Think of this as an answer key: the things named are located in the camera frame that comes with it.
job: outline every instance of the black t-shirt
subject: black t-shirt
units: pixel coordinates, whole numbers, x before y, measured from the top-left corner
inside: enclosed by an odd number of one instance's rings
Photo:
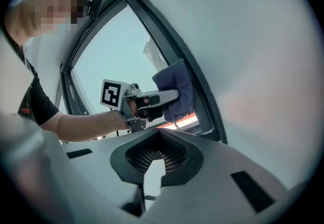
[[[25,62],[24,53],[19,45],[10,37],[8,32],[5,30],[5,27],[3,27],[3,31],[16,54],[34,75],[34,79],[20,104],[18,114],[23,117],[33,119],[39,125],[41,125],[54,116],[59,110],[54,106],[49,97],[43,91],[41,84],[39,83],[38,74],[34,67],[27,61],[27,59]]]

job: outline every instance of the window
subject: window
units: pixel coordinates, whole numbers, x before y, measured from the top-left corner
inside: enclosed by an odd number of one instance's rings
[[[90,114],[109,109],[99,102],[103,79],[138,83],[143,92],[157,90],[152,80],[157,70],[144,53],[149,42],[150,35],[128,5],[93,37],[71,71]]]
[[[212,136],[226,143],[215,99],[196,60],[147,0],[108,0],[98,18],[88,21],[80,31],[71,54],[61,66],[66,110],[74,115],[109,111],[100,104],[104,79],[137,83],[143,92],[157,90],[152,76],[180,58],[186,63],[193,85],[195,113],[179,121],[178,126],[196,135],[209,133],[209,139]],[[148,127],[176,128],[163,117]]]

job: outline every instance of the person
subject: person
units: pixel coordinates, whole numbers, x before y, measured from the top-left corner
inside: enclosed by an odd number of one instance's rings
[[[24,43],[57,29],[67,19],[75,23],[84,15],[85,3],[84,0],[22,0],[8,8],[4,19],[4,32],[9,42],[34,75],[18,114],[35,120],[43,130],[53,131],[60,140],[69,142],[90,140],[116,130],[129,129],[127,122],[116,110],[88,116],[60,112],[44,93],[37,72],[25,58],[22,48]],[[129,106],[136,113],[135,102],[130,101]]]

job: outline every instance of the person's hand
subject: person's hand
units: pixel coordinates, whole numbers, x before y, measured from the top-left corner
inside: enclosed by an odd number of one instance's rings
[[[134,99],[127,100],[127,104],[130,107],[132,113],[135,115],[137,114],[137,106]],[[116,128],[117,130],[127,130],[129,129],[127,121],[125,121],[120,114],[118,113],[117,120],[116,120]]]
[[[149,104],[149,100],[148,100],[147,97],[144,97],[143,99],[144,99],[145,104]],[[127,104],[130,107],[132,113],[134,115],[136,115],[137,114],[137,106],[136,106],[135,100],[134,99],[129,99],[129,100],[127,100]]]
[[[127,121],[125,121],[117,110],[112,110],[109,113],[112,115],[110,120],[114,123],[114,131],[129,129]]]

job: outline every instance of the window glass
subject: window glass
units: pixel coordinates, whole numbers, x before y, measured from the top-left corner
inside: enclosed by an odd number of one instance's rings
[[[152,76],[167,66],[141,21],[127,6],[90,41],[71,72],[89,113],[109,111],[100,104],[103,79],[138,83],[155,91]]]

